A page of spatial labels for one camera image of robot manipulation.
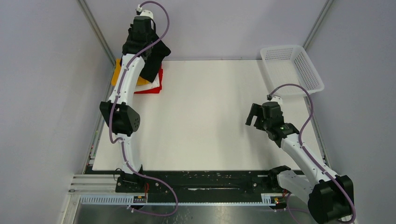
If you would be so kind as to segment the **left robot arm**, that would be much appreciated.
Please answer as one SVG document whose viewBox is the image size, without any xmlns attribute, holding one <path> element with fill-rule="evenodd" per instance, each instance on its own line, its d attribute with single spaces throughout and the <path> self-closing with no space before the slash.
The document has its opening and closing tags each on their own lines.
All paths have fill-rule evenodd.
<svg viewBox="0 0 396 224">
<path fill-rule="evenodd" d="M 138 78 L 147 67 L 152 48 L 161 39 L 156 35 L 156 25 L 149 15 L 137 15 L 128 29 L 126 42 L 122 46 L 120 72 L 113 92 L 102 101 L 99 110 L 107 127 L 109 140 L 119 146 L 121 151 L 121 175 L 126 177 L 127 186 L 134 192 L 144 188 L 145 180 L 142 161 L 135 148 L 141 117 L 132 108 Z"/>
</svg>

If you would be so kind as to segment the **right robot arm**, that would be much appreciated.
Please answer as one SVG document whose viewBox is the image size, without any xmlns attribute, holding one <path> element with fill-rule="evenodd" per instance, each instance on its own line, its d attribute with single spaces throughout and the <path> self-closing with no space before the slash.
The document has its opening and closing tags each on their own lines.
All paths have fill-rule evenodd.
<svg viewBox="0 0 396 224">
<path fill-rule="evenodd" d="M 352 180 L 347 175 L 338 175 L 314 157 L 296 127 L 284 122 L 277 102 L 252 104 L 246 125 L 266 132 L 268 138 L 287 153 L 305 175 L 301 178 L 287 166 L 276 167 L 268 179 L 270 190 L 280 192 L 285 189 L 293 193 L 307 204 L 309 213 L 319 224 L 356 216 Z"/>
</svg>

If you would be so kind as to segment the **black t shirt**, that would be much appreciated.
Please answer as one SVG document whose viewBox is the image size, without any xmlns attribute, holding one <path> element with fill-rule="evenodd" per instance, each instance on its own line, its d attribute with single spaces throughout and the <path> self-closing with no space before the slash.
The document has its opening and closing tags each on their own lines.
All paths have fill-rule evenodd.
<svg viewBox="0 0 396 224">
<path fill-rule="evenodd" d="M 145 65 L 140 73 L 140 77 L 151 83 L 154 82 L 157 73 L 161 68 L 162 61 L 170 54 L 170 48 L 166 46 L 162 40 L 160 40 L 152 47 L 151 54 L 145 61 Z"/>
</svg>

